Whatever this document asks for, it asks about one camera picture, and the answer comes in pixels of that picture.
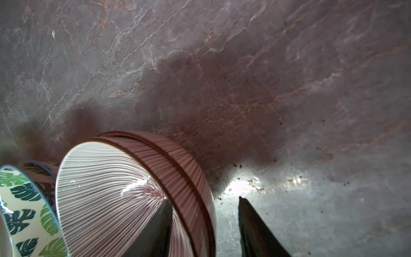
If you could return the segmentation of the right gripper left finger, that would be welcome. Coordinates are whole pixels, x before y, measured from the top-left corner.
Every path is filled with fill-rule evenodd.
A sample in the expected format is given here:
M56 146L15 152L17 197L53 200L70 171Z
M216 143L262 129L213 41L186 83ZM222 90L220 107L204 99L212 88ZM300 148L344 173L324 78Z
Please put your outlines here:
M167 257L170 250L172 214L172 203L165 199L123 256Z

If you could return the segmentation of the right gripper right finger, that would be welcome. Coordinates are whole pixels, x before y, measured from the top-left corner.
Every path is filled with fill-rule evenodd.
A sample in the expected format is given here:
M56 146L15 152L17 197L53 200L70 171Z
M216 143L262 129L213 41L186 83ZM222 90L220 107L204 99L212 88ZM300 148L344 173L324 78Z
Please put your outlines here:
M239 198L238 211L243 257L291 256L246 198Z

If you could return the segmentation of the large pink striped bowl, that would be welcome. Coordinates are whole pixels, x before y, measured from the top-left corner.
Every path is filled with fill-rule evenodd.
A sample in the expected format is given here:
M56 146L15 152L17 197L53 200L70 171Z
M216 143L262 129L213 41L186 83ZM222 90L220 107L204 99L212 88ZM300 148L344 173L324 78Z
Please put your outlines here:
M149 132L111 131L99 139L118 147L152 176L173 204L171 257L216 255L214 198L195 158L174 141Z

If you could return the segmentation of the small pink striped bowl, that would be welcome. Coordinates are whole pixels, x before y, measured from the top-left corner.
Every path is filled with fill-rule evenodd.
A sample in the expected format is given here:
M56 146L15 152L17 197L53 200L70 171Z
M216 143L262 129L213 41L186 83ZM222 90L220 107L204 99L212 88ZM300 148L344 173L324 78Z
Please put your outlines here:
M169 201L169 256L213 257L214 228L187 172L159 148L126 137L73 147L57 176L60 227L72 257L120 257Z

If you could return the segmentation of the small green leaf bowl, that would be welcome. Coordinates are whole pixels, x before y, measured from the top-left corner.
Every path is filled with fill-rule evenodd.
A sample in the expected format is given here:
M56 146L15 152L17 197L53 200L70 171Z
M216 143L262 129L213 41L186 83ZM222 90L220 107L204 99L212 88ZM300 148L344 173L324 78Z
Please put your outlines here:
M1 218L21 257L68 257L57 213L23 171L1 167Z

